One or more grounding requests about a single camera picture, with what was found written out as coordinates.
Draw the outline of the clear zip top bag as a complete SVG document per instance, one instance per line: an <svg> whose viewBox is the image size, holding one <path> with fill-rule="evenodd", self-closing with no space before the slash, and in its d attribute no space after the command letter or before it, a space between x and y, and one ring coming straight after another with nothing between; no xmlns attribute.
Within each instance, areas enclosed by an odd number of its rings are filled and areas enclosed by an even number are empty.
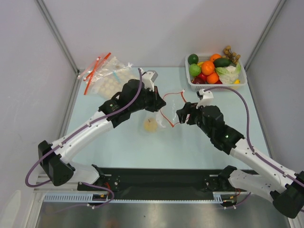
<svg viewBox="0 0 304 228"><path fill-rule="evenodd" d="M177 124L179 124L179 119L176 114L176 111L178 109L182 108L185 105L185 103L187 102L187 100L184 96L184 93L185 93L184 89L182 89L180 91L170 91L170 92L166 93L162 97L162 99L166 102L166 105L163 108L161 108L158 112L148 113L146 115L145 120L147 118L156 119L156 122L158 125L156 132L174 128Z"/></svg>

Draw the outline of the yellow pear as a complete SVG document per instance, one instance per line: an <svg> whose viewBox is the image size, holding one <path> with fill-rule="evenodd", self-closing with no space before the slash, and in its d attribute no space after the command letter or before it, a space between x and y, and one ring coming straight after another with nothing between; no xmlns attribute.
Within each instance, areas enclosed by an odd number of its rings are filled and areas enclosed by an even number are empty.
<svg viewBox="0 0 304 228"><path fill-rule="evenodd" d="M158 125L155 118L147 118L144 121L143 127L145 131L154 133L157 131Z"/></svg>

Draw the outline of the white cauliflower with leaves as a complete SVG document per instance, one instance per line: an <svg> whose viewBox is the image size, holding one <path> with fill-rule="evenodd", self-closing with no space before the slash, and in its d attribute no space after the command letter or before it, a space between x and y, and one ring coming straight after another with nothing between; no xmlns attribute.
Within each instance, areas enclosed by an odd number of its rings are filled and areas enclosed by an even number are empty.
<svg viewBox="0 0 304 228"><path fill-rule="evenodd" d="M241 65L237 63L236 66L217 67L216 73L219 76L219 80L222 84L234 84L239 78L241 71Z"/></svg>

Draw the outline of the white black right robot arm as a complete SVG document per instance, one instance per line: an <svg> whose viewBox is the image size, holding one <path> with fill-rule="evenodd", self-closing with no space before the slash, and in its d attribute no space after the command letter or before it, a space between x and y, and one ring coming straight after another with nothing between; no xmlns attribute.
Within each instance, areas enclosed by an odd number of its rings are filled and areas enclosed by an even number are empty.
<svg viewBox="0 0 304 228"><path fill-rule="evenodd" d="M196 107L187 102L178 110L179 122L198 126L218 150L242 161L257 176L228 166L219 178L223 190L234 188L254 193L268 201L284 216L294 219L304 210L304 173L284 167L249 145L243 134L228 126L217 106Z"/></svg>

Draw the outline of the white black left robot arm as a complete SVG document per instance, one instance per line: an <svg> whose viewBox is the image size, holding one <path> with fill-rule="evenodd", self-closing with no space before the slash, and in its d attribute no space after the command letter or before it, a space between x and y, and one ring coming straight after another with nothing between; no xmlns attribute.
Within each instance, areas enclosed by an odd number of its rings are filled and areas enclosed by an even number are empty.
<svg viewBox="0 0 304 228"><path fill-rule="evenodd" d="M52 143L41 142L38 146L40 165L54 186L77 181L86 182L92 189L100 190L105 179L98 167L72 163L75 155L97 136L128 120L132 113L140 110L157 112L165 105L151 79L131 79L121 92L105 101L88 121L72 133Z"/></svg>

